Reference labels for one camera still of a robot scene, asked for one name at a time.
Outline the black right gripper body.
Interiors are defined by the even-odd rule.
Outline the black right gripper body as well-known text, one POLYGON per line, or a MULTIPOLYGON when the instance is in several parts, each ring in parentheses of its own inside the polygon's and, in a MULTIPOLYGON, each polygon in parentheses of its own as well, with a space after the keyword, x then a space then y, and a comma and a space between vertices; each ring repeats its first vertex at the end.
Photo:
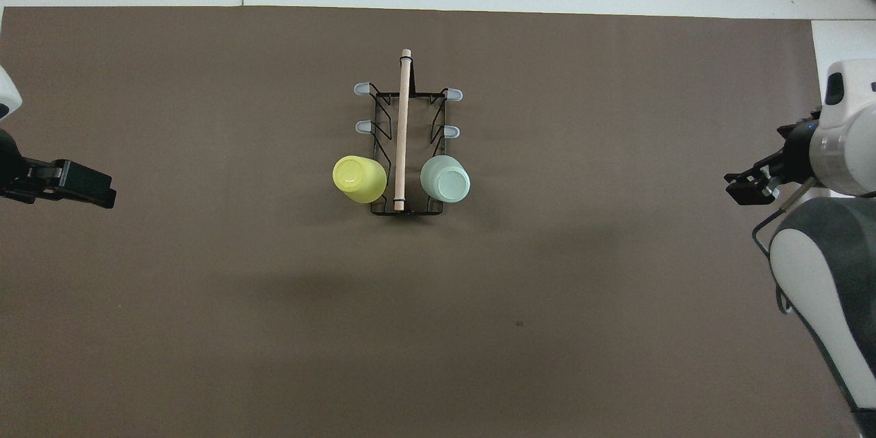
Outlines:
POLYGON ((817 108, 796 123, 778 127, 777 132, 784 139, 779 170, 784 182, 805 182, 814 178, 810 145, 814 130, 819 127, 820 115, 821 110, 817 108))

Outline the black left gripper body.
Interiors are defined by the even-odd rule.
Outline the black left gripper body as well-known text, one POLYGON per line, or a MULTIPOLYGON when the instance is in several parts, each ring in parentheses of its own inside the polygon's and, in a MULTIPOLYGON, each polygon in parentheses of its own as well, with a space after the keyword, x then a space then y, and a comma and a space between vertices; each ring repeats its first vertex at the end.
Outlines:
POLYGON ((15 180, 26 177, 30 167, 22 157, 14 138, 5 130, 1 129, 1 195, 13 201, 25 204, 34 204, 32 197, 21 196, 12 191, 15 180))

